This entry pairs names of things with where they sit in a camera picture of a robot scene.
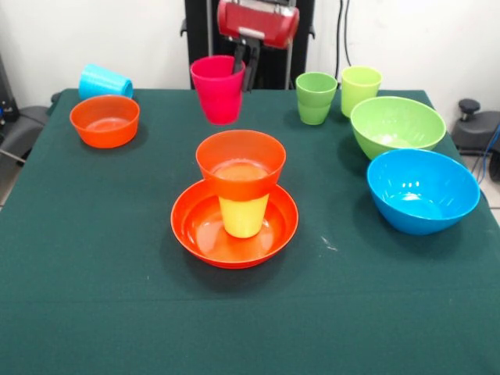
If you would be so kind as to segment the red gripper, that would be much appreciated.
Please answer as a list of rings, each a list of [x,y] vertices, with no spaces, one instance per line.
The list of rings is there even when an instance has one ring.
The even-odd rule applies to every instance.
[[[243,83],[244,92],[252,91],[259,64],[261,42],[266,47],[288,48],[298,29],[299,18],[298,8],[282,3],[219,2],[217,6],[219,32],[229,38],[240,38],[234,50],[233,73],[239,73],[243,69],[246,47],[249,48]]]

